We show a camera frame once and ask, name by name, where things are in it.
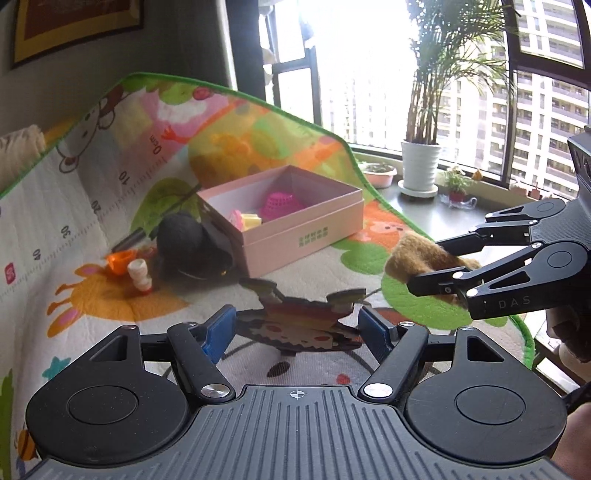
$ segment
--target play mat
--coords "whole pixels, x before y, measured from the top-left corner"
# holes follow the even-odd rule
[[[472,322],[465,311],[413,297],[384,275],[402,233],[418,229],[365,181],[339,137],[222,87],[134,74],[0,199],[4,480],[38,462],[24,423],[27,401],[116,327],[136,322],[142,333],[161,333],[178,322],[205,321],[224,304],[261,308],[256,294],[232,275],[207,282],[186,278],[137,296],[131,279],[109,275],[104,256],[130,232],[150,232],[162,212],[196,185],[207,188],[284,164],[358,186],[365,200],[362,231],[266,276],[286,296],[325,300],[338,290],[381,287],[368,301],[392,321],[410,319],[438,333],[471,323],[531,362],[531,337],[519,319]],[[195,196],[182,208],[199,215]],[[357,309],[344,323],[356,325]],[[290,356],[236,337],[218,365],[240,391],[244,384],[270,383],[358,388],[377,363],[365,346]],[[147,368],[166,374],[165,366]]]

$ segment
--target brown plush toy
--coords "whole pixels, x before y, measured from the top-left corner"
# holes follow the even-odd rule
[[[410,278],[422,273],[429,273],[446,268],[480,268],[480,264],[471,258],[454,257],[435,242],[409,231],[404,234],[392,250],[386,262],[385,271],[396,280],[407,284]],[[436,295],[440,300],[462,306],[457,295]]]

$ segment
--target picture frame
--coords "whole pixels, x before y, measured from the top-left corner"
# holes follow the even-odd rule
[[[12,68],[56,50],[144,26],[144,0],[18,0]]]

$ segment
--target cardboard box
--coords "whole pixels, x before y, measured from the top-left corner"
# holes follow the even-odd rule
[[[229,221],[233,210],[258,213],[273,192],[294,194],[303,210],[241,232]],[[234,260],[260,277],[363,228],[359,188],[298,167],[273,168],[197,193],[201,214],[228,236]]]

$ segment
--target teal star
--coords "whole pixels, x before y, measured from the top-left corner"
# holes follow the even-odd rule
[[[51,380],[53,377],[55,377],[59,372],[61,372],[62,370],[65,369],[65,367],[67,367],[70,364],[70,361],[72,359],[71,358],[64,358],[63,360],[60,360],[58,357],[53,357],[51,359],[51,365],[49,366],[49,368],[47,370],[45,370],[41,376]]]

